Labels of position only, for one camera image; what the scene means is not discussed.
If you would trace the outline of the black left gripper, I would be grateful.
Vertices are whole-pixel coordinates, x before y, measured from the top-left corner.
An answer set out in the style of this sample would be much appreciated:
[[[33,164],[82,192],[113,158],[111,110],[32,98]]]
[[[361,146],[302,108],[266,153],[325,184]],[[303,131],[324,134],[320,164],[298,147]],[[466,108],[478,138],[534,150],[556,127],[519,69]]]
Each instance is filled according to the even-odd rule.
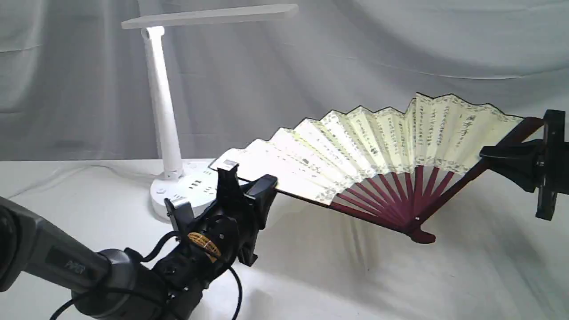
[[[223,162],[217,172],[215,200],[195,217],[187,233],[177,233],[188,246],[203,248],[212,263],[238,260],[250,267],[258,259],[256,240],[267,225],[278,178],[267,174],[241,185],[238,168],[234,161]]]

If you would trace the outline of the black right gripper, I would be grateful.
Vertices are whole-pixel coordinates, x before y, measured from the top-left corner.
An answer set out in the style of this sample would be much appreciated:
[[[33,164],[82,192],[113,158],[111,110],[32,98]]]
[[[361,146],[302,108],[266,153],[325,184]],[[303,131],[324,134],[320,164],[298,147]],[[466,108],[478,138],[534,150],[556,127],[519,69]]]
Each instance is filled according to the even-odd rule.
[[[539,186],[535,217],[552,221],[557,195],[569,194],[569,145],[565,141],[565,112],[548,109],[543,116],[543,140],[485,146],[479,156],[489,169],[522,190],[533,193]]]

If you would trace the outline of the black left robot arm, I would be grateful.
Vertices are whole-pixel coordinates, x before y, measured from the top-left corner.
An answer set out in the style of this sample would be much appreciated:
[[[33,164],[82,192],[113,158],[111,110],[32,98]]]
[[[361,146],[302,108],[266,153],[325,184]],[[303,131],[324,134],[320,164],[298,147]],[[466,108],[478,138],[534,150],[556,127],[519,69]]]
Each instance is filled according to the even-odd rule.
[[[142,256],[131,248],[94,252],[44,217],[1,198],[1,291],[26,272],[71,290],[71,306],[96,320],[187,320],[203,291],[229,271],[242,303],[233,263],[250,267],[258,233],[266,227],[278,179],[265,175],[240,184],[238,165],[217,171],[215,198],[196,216],[191,203],[165,195],[172,231]]]

